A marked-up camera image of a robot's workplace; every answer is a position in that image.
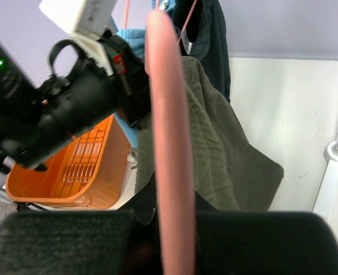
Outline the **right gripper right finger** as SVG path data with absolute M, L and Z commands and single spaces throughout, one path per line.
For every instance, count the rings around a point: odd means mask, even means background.
M 303 212 L 197 215 L 202 274 L 338 274 L 327 223 Z

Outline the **dark navy shorts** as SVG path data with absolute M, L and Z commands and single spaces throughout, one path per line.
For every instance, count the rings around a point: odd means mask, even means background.
M 170 14 L 180 30 L 193 1 L 176 1 Z M 230 65 L 226 40 L 226 21 L 218 1 L 197 1 L 182 35 L 180 48 L 184 56 L 202 64 L 211 84 L 230 100 Z

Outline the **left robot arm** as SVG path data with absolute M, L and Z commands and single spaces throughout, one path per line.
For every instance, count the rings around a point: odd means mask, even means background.
M 150 86 L 144 62 L 117 35 L 98 40 L 107 72 L 72 40 L 58 41 L 49 62 L 67 46 L 77 60 L 67 76 L 53 72 L 36 88 L 0 44 L 0 174 L 5 158 L 23 168 L 46 171 L 45 161 L 108 116 L 118 113 L 130 128 L 149 114 Z

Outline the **pink hanger of navy shorts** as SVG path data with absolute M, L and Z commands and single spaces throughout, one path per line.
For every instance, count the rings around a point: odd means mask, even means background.
M 187 15 L 187 17 L 186 17 L 186 20 L 185 20 L 185 22 L 184 22 L 184 24 L 183 24 L 183 27 L 181 28 L 180 35 L 179 35 L 178 40 L 177 40 L 177 45 L 180 44 L 180 41 L 181 41 L 181 39 L 182 39 L 182 35 L 184 34 L 184 32 L 185 32 L 185 30 L 186 30 L 186 27 L 187 27 L 187 25 L 188 25 L 188 22 L 189 22 L 189 20 L 190 20 L 190 18 L 191 18 L 191 15 L 192 15 L 192 13 L 193 13 L 193 11 L 194 11 L 194 9 L 195 9 L 196 3 L 197 3 L 197 0 L 193 0 L 192 5 L 191 5 L 191 8 L 190 8 L 190 10 L 188 11 L 188 15 Z

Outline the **pink hanger of green shorts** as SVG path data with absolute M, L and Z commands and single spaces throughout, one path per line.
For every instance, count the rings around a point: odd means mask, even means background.
M 182 58 L 170 17 L 147 15 L 145 66 L 164 274 L 195 274 L 195 194 L 191 133 Z

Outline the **olive green shorts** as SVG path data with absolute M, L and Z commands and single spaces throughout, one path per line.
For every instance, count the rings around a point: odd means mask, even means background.
M 201 63 L 182 57 L 199 211 L 267 211 L 283 168 L 250 145 L 231 105 L 210 83 Z M 133 208 L 144 223 L 158 211 L 151 113 L 140 124 Z

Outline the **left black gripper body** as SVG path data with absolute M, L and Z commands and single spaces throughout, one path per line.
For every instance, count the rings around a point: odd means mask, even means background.
M 68 75 L 59 76 L 52 69 L 41 85 L 42 99 L 47 103 L 38 135 L 81 136 L 114 113 L 130 128 L 140 128 L 151 111 L 150 88 L 144 62 L 129 44 L 109 30 L 98 40 L 61 40 L 49 53 L 51 67 L 67 46 L 74 48 L 77 60 Z

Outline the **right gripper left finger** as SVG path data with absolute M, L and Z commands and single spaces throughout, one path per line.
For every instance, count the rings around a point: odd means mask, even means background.
M 127 211 L 26 211 L 0 224 L 0 274 L 119 274 Z

